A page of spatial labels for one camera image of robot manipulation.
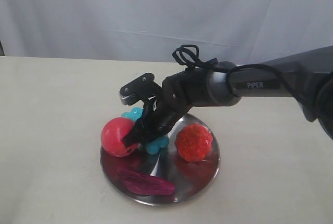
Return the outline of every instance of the metal plate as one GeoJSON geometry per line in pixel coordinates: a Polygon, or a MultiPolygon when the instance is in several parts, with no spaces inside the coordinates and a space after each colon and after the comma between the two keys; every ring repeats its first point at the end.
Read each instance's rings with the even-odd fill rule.
{"type": "Polygon", "coordinates": [[[156,155],[149,155],[143,148],[140,148],[127,157],[118,158],[110,156],[101,148],[100,162],[106,178],[124,196],[151,206],[178,203],[198,195],[216,177],[219,171],[220,151],[216,138],[211,133],[213,136],[212,150],[203,161],[188,163],[183,160],[177,153],[174,141],[177,133],[191,124],[200,124],[210,131],[201,120],[186,114],[168,134],[169,146],[161,149],[160,153],[156,155]],[[117,168],[122,165],[132,166],[143,174],[158,176],[174,183],[174,194],[168,196],[140,196],[131,193],[118,179],[117,168]]]}

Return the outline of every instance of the red textured ball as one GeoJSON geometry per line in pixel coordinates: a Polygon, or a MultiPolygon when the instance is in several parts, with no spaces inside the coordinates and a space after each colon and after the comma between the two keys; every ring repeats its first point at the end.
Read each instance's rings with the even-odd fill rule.
{"type": "Polygon", "coordinates": [[[108,154],[123,157],[136,150],[137,143],[126,148],[121,141],[130,132],[134,124],[134,121],[129,118],[116,117],[104,126],[100,138],[102,147],[108,154]]]}
{"type": "Polygon", "coordinates": [[[212,149],[213,136],[203,126],[184,127],[176,137],[175,146],[181,158],[188,162],[203,160],[212,149]]]}

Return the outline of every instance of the white table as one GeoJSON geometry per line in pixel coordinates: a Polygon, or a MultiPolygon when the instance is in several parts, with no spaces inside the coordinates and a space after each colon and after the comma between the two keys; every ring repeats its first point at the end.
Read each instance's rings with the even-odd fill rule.
{"type": "Polygon", "coordinates": [[[145,72],[161,83],[183,68],[0,57],[0,223],[333,223],[333,141],[293,99],[191,110],[222,156],[216,181],[193,201],[148,207],[109,186],[99,136],[129,109],[118,90],[145,72]]]}

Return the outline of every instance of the robotic arm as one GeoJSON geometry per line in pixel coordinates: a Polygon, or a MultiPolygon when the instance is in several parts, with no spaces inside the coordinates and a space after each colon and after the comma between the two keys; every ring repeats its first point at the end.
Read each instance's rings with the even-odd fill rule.
{"type": "Polygon", "coordinates": [[[126,147],[166,135],[192,107],[230,107],[242,97],[294,97],[305,118],[319,119],[333,139],[333,46],[240,67],[202,62],[194,45],[181,46],[173,57],[187,68],[166,77],[161,87],[146,73],[120,89],[123,104],[144,103],[142,117],[122,140],[126,147]]]}

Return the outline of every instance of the white curtain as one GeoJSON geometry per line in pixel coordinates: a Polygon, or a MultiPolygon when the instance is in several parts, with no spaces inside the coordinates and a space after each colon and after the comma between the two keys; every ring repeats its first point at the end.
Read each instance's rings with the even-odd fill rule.
{"type": "Polygon", "coordinates": [[[255,63],[333,45],[333,0],[0,0],[6,55],[255,63]]]}

